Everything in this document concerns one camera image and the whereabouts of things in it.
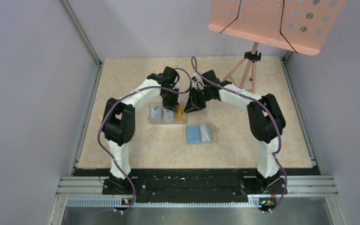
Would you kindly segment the gold credit card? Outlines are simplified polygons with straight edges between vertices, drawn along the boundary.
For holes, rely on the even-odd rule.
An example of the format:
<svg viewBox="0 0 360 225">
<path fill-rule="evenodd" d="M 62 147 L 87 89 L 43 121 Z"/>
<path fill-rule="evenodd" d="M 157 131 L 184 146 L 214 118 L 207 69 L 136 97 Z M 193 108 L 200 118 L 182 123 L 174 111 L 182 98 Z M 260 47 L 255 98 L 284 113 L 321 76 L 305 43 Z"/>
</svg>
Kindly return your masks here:
<svg viewBox="0 0 360 225">
<path fill-rule="evenodd" d="M 176 113 L 174 116 L 175 122 L 176 123 L 187 123 L 188 121 L 188 116 L 187 113 L 184 112 L 185 106 L 184 105 L 177 105 L 176 107 Z"/>
</svg>

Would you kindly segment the clear acrylic card box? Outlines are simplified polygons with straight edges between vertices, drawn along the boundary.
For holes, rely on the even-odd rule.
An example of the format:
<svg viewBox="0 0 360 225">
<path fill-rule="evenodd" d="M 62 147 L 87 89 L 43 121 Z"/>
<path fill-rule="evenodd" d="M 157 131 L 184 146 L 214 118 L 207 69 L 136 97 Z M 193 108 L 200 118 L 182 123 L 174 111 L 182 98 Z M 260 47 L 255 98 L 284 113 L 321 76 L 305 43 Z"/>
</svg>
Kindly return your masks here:
<svg viewBox="0 0 360 225">
<path fill-rule="evenodd" d="M 152 125 L 187 124 L 188 115 L 184 112 L 184 105 L 177 106 L 177 112 L 165 109 L 161 103 L 149 104 L 149 123 Z"/>
</svg>

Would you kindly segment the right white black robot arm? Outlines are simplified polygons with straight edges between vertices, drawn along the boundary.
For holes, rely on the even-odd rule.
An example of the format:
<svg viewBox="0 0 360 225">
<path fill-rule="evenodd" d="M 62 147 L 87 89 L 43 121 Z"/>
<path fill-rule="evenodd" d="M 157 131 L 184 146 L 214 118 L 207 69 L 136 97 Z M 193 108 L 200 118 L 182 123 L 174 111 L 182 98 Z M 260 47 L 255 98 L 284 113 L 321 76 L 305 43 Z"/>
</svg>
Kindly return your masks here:
<svg viewBox="0 0 360 225">
<path fill-rule="evenodd" d="M 262 193 L 269 193 L 280 178 L 277 154 L 281 151 L 281 135 L 286 127 L 276 97 L 272 94 L 253 94 L 229 81 L 221 82 L 213 70 L 201 74 L 201 79 L 189 92 L 185 112 L 200 111 L 206 108 L 210 100 L 229 103 L 246 111 L 251 133 L 258 141 L 256 187 Z"/>
</svg>

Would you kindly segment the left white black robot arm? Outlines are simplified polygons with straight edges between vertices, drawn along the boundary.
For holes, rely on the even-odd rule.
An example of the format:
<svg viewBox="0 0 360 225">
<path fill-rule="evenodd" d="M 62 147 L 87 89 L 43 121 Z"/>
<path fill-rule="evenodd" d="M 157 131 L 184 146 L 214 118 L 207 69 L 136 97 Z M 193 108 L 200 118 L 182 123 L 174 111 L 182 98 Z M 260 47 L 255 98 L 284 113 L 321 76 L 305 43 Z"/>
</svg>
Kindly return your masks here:
<svg viewBox="0 0 360 225">
<path fill-rule="evenodd" d="M 168 110 L 171 115 L 178 111 L 180 76 L 171 67 L 165 67 L 160 74 L 150 74 L 137 88 L 120 99 L 110 98 L 106 102 L 101 131 L 108 142 L 109 155 L 112 158 L 110 177 L 114 188 L 121 194 L 130 191 L 132 182 L 128 177 L 128 143 L 135 134 L 136 113 L 153 98 L 162 98 L 161 110 Z"/>
</svg>

